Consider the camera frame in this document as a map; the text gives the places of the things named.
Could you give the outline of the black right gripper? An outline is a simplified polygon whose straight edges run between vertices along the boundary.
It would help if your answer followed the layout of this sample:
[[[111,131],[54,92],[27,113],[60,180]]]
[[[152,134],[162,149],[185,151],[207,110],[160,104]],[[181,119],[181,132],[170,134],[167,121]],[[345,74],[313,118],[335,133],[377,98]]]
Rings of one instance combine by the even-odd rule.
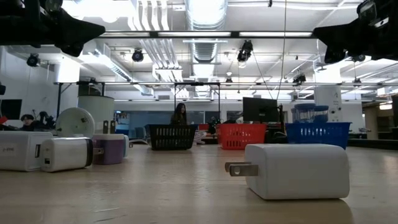
[[[378,39],[377,29],[372,26],[374,19],[358,14],[349,23],[314,28],[313,35],[326,45],[325,63],[336,63],[346,57],[361,61],[365,55],[372,55],[370,51]]]

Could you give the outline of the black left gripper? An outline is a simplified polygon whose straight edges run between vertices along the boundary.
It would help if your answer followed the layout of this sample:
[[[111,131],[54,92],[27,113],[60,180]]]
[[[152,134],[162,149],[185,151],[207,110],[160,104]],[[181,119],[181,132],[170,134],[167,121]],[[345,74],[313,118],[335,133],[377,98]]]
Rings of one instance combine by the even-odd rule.
[[[105,31],[104,26],[75,19],[64,9],[52,12],[40,9],[39,16],[46,35],[63,53],[71,56],[79,56],[83,43],[99,37]]]

